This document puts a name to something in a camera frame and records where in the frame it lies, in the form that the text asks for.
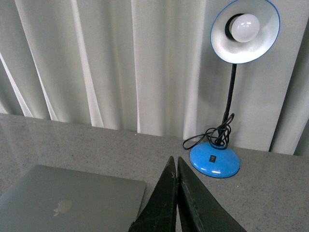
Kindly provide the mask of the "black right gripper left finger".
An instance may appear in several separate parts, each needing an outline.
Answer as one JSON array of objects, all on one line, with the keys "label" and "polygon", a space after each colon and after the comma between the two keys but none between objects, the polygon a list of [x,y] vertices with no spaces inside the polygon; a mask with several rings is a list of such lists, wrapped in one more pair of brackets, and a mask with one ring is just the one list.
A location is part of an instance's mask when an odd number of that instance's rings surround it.
[{"label": "black right gripper left finger", "polygon": [[170,157],[143,211],[130,232],[174,232],[176,230],[178,180],[174,157]]}]

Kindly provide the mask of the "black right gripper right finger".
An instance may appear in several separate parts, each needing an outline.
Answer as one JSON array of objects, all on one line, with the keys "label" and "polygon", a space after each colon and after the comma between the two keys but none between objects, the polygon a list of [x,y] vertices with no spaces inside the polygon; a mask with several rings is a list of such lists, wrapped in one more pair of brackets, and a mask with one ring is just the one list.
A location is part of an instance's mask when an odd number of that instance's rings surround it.
[{"label": "black right gripper right finger", "polygon": [[182,157],[178,157],[178,209],[183,232],[244,232]]}]

